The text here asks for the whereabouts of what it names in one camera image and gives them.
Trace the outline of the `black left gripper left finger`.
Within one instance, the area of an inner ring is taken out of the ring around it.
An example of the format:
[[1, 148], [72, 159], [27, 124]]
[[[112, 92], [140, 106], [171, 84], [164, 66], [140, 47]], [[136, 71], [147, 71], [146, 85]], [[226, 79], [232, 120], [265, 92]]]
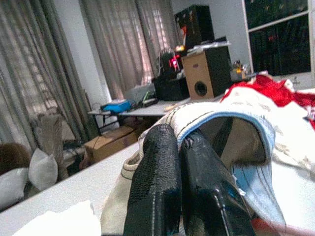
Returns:
[[123, 234], [176, 235], [181, 217], [182, 181], [172, 127], [168, 124], [152, 127], [144, 139], [143, 154], [132, 178]]

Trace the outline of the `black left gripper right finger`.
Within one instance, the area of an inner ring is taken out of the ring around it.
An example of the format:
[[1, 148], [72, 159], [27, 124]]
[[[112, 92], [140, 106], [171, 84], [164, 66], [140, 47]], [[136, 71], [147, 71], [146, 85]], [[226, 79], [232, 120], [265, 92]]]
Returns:
[[235, 180], [199, 129], [184, 138], [181, 158], [186, 235], [253, 236]]

